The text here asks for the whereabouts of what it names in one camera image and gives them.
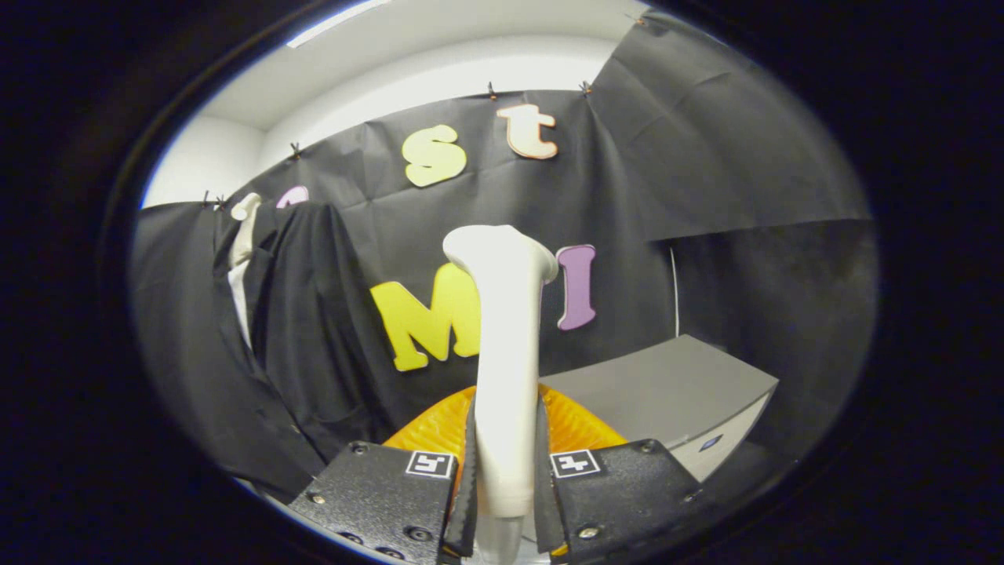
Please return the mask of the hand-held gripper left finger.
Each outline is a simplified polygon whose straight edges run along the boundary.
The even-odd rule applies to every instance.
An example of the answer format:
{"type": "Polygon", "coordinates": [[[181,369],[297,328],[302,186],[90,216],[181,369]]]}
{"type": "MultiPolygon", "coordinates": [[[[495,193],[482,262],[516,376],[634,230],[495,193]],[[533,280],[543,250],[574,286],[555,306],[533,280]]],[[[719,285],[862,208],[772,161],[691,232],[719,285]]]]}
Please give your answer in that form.
{"type": "Polygon", "coordinates": [[[331,535],[413,564],[473,555],[475,390],[438,401],[386,443],[349,443],[291,504],[331,535]]]}

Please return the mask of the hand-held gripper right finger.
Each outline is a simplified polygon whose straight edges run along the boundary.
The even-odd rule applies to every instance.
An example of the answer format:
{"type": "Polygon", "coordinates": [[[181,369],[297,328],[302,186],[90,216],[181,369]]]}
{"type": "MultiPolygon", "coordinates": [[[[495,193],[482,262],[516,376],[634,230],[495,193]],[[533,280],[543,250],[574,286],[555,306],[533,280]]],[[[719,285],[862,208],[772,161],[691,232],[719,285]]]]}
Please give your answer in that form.
{"type": "Polygon", "coordinates": [[[710,508],[709,494],[660,441],[628,441],[545,385],[535,432],[535,538],[553,564],[634,552],[710,508]]]}

